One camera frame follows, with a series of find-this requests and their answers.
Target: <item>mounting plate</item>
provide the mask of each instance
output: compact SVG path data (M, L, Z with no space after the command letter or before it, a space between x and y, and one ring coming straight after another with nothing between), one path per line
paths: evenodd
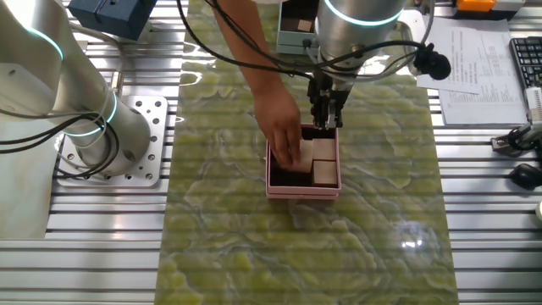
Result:
M160 178L162 163L163 142L165 138L166 119L168 116L168 101L164 97L124 97L124 104L139 111L151 130L151 141L147 152L141 160L125 173L113 177L96 174L89 179L57 179L65 187L104 187L104 188L142 188L153 187ZM71 140L64 136L61 153L72 163L82 165L75 146ZM58 162L58 168L69 173L83 172L85 169L75 169L63 159Z

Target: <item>beige block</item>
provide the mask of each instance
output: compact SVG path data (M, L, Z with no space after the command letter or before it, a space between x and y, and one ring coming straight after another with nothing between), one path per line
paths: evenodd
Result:
M335 139L313 139L312 141L314 160L335 161L337 159Z
M301 140L299 143L299 148L301 150L301 160L300 163L294 165L290 171L295 171L299 173L310 173L312 169L312 141Z
M335 161L314 161L312 181L314 186L337 186L337 163Z
M312 28L312 22L308 20L299 20L299 24L297 25L297 29L299 31L311 31Z

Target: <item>green marble surface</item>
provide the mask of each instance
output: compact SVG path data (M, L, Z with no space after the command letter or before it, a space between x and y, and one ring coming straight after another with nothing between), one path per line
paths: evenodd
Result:
M190 1L190 23L230 56L203 4ZM260 14L273 46L278 7ZM411 76L352 90L335 203L268 201L241 73L185 54L156 304L458 303L427 92ZM307 81L284 80L312 122Z

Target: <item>blue box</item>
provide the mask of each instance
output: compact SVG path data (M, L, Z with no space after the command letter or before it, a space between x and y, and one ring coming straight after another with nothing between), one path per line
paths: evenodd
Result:
M85 28L137 41L157 0L72 0L68 9Z

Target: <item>gray robot arm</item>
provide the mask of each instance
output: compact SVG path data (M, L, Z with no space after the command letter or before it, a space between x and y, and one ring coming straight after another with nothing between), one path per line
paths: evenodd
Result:
M103 171L109 175L124 172L145 154L150 142L147 122L120 101L81 51L62 3L0 0L0 29L1 109L38 116L52 111L100 113L119 138L119 153ZM66 118L50 120L58 125ZM95 124L72 125L65 134L89 166L99 164L112 149Z
M397 22L406 25L401 28L403 40L421 42L423 45L429 32L425 30L422 15L417 10L404 10L406 3L407 0L320 0L315 23L318 58L314 58L314 61L317 64L328 62L386 42ZM405 48L406 53L415 51L414 47ZM355 77L333 73L357 75L363 63L377 52L378 49L365 52L360 57L333 64L325 71L314 71L315 80L309 84L307 95L311 99L316 128L342 127L341 111L356 82ZM440 64L448 64L444 70L449 69L449 63L442 55L433 53L432 48L428 48L427 52L432 58L440 56ZM412 64L409 68L413 74L419 74Z

